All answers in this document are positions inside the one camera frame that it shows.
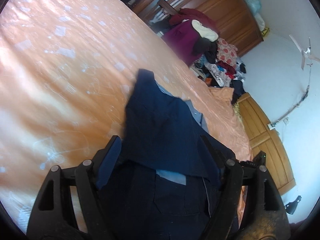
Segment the orange dog-print bed cover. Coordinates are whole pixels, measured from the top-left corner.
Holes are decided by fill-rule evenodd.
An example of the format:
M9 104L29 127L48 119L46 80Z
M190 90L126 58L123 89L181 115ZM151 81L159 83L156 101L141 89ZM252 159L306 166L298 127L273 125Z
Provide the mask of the orange dog-print bed cover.
M121 135L139 69L190 100L209 133L252 158L228 100L208 88L120 0L9 0L1 12L1 203L26 232L49 169L78 165Z

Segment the brown wooden wardrobe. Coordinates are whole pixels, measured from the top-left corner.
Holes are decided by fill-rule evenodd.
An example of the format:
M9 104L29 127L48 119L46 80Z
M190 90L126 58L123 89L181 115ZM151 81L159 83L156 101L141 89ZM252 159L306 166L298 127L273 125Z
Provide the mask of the brown wooden wardrobe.
M219 36L236 46L239 56L263 42L258 25L244 0L166 0L172 8L196 9L215 22ZM146 24L166 17L160 0L140 0L133 11Z

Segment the pile of mixed clothes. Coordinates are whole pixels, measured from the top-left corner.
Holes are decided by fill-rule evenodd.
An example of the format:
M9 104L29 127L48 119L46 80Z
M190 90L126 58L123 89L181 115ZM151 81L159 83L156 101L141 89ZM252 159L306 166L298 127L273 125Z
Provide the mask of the pile of mixed clothes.
M231 104L236 104L245 94L243 87L245 64L238 57L236 46L220 37L213 20L196 9L185 8L161 21L152 22L150 27L156 34L163 36L185 21L192 21L193 28L200 35L193 52L201 56L189 67L194 67L204 75L204 81L209 87L232 88Z

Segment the purple garment on pile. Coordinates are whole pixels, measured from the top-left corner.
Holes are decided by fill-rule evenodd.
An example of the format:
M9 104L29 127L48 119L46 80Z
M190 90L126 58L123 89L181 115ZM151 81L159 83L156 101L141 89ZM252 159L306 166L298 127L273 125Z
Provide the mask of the purple garment on pile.
M193 52L199 38L200 35L193 28L192 21L182 22L162 36L162 40L188 66L201 56Z

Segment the black desk lamp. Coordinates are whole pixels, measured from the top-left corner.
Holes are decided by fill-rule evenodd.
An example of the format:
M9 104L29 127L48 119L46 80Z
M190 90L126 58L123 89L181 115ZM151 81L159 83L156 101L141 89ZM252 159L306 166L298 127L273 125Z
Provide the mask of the black desk lamp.
M292 215L295 213L297 206L299 204L299 202L302 200L301 196L297 196L297 198L293 201L293 202L289 202L285 205L285 211L286 213L288 213L289 215Z

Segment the dark navy small garment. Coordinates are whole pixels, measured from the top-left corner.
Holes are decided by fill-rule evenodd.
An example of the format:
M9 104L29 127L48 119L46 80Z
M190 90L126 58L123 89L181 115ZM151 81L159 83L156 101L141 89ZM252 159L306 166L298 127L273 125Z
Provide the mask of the dark navy small garment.
M100 191L109 238L198 239L220 196L215 158L234 153L151 71L139 70L125 113L121 153Z

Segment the wooden bed headboard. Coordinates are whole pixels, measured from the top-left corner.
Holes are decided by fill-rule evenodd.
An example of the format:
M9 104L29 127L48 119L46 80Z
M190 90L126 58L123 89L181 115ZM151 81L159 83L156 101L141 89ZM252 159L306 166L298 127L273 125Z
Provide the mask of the wooden bed headboard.
M253 156L266 153L266 167L280 195L284 195L295 187L296 181L278 133L268 127L270 120L249 93L243 94L238 104Z

